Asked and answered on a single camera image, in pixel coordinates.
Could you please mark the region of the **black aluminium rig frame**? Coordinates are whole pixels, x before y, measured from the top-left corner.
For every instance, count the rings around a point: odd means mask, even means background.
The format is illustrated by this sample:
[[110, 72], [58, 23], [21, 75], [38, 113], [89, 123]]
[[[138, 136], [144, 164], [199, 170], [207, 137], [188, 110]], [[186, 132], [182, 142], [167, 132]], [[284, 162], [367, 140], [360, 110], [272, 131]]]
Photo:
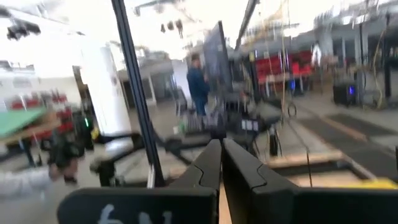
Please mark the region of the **black aluminium rig frame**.
[[155, 143], [154, 129], [149, 118], [147, 103], [144, 96], [144, 89], [141, 81], [141, 74], [136, 58], [131, 30], [127, 19], [127, 12], [124, 0], [110, 0], [116, 16], [121, 47], [126, 60], [127, 77], [131, 85], [133, 99], [138, 112], [143, 143], [146, 148], [147, 158], [150, 165], [149, 187], [163, 187], [165, 180], [160, 165], [159, 155]]

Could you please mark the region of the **black monitor on rig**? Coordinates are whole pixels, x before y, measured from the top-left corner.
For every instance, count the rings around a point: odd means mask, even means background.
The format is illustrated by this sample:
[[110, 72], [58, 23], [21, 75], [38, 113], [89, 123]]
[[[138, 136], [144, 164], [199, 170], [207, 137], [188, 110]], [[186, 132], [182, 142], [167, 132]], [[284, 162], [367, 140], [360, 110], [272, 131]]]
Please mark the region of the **black monitor on rig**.
[[203, 44], [206, 74], [212, 92], [232, 92], [232, 76], [222, 21], [218, 21]]

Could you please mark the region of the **black equipment case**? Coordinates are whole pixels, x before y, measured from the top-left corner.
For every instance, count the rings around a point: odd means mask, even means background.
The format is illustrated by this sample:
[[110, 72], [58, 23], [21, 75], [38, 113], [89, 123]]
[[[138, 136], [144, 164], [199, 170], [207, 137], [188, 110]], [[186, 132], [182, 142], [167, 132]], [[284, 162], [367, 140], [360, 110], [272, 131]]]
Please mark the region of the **black equipment case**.
[[356, 85], [350, 82], [341, 82], [333, 85], [333, 102], [346, 107], [356, 104]]

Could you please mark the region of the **red storage bin rack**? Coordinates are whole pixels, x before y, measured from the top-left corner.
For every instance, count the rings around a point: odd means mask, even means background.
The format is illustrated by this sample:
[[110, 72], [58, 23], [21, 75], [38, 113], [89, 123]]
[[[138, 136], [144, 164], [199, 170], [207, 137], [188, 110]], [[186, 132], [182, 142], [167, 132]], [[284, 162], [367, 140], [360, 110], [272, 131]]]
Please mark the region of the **red storage bin rack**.
[[311, 59], [310, 50], [286, 51], [284, 56], [282, 52], [278, 52], [268, 58], [256, 59], [258, 83], [260, 86], [265, 86], [273, 82], [281, 82], [283, 77], [285, 81], [308, 77], [313, 73]]

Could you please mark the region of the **black shelf side frame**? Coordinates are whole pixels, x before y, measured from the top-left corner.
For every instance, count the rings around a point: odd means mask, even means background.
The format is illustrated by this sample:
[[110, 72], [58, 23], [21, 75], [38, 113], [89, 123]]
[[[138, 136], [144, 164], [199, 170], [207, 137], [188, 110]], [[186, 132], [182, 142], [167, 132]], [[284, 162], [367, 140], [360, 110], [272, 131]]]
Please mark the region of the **black shelf side frame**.
[[309, 147], [304, 144], [305, 146], [305, 153], [306, 153], [306, 160], [307, 160], [307, 169], [308, 169], [308, 178], [309, 178], [309, 183], [310, 183], [310, 187], [313, 187], [313, 182], [312, 182], [312, 169], [310, 166], [310, 155], [309, 155]]

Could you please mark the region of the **black desk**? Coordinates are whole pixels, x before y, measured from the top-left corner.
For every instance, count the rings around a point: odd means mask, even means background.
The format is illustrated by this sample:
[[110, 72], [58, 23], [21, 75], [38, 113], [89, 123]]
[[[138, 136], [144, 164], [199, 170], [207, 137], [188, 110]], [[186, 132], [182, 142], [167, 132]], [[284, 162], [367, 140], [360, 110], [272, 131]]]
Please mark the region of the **black desk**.
[[260, 133], [273, 128], [281, 118], [281, 110], [268, 103], [249, 109], [238, 109], [238, 104], [215, 108], [207, 116], [185, 115], [177, 126], [177, 136], [165, 140], [165, 149], [179, 151], [203, 147], [212, 139], [229, 137], [246, 149], [252, 147]]

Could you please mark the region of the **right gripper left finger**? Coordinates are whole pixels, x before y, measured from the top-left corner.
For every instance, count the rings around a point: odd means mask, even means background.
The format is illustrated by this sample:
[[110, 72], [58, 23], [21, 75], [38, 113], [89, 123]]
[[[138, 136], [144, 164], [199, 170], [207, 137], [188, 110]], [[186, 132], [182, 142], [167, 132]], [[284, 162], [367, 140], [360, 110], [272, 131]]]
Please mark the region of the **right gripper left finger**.
[[221, 143], [212, 140], [167, 187], [98, 187], [67, 195], [59, 224], [218, 224]]

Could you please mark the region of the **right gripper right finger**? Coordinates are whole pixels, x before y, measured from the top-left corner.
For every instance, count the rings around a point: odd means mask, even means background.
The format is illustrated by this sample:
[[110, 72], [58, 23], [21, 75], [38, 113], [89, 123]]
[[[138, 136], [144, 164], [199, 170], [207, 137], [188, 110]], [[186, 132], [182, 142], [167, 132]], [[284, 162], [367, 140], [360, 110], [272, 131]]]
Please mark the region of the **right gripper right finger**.
[[223, 150], [233, 224], [398, 224], [398, 190], [299, 187], [233, 140]]

